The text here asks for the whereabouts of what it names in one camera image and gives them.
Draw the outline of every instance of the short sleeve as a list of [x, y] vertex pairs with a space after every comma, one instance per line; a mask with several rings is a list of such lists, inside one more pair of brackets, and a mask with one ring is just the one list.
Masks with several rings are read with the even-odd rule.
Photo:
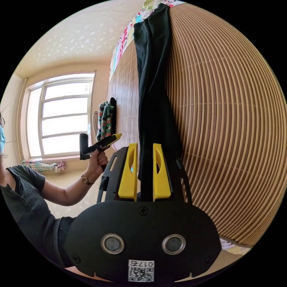
[[40, 193], [42, 192], [46, 180], [45, 176], [25, 165], [18, 165], [12, 169], [17, 170], [17, 172], [29, 180]]

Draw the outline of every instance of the bamboo mat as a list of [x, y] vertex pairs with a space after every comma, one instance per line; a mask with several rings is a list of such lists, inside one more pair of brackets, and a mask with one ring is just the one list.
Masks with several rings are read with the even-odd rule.
[[[166, 86], [193, 202], [212, 218], [222, 237], [253, 246], [286, 189], [282, 90], [257, 49], [221, 18], [190, 4], [171, 8], [170, 17]], [[115, 144], [120, 149], [138, 142], [134, 42], [111, 78], [111, 97], [117, 100], [117, 132], [123, 133]]]

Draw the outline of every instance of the gray t-shirt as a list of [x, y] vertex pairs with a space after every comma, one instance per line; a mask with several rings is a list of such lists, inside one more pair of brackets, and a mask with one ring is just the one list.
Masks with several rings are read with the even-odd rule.
[[58, 248], [61, 219], [56, 219], [41, 192], [45, 177], [33, 169], [18, 165], [7, 168], [16, 181], [15, 191], [1, 186], [8, 209], [30, 243], [47, 259], [64, 267]]

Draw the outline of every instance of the hanging cloth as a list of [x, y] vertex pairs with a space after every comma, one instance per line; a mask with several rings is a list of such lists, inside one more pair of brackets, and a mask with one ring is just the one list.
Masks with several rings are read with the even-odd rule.
[[37, 161], [22, 160], [22, 165], [25, 165], [37, 172], [52, 170], [55, 173], [59, 173], [61, 170], [66, 170], [66, 165], [63, 161], [60, 161], [58, 164], [44, 164]]
[[134, 25], [139, 78], [138, 179], [143, 201], [153, 199], [153, 143], [162, 144], [175, 159], [182, 156], [182, 143], [165, 89], [171, 40], [169, 7], [164, 4], [159, 4], [148, 18]]
[[99, 105], [97, 141], [112, 135], [112, 115], [114, 107], [109, 102]]

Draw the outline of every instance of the qr code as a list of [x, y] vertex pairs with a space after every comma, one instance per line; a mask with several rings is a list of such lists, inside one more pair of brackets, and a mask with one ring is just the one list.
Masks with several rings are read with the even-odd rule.
[[128, 281], [154, 282], [154, 261], [130, 260]]

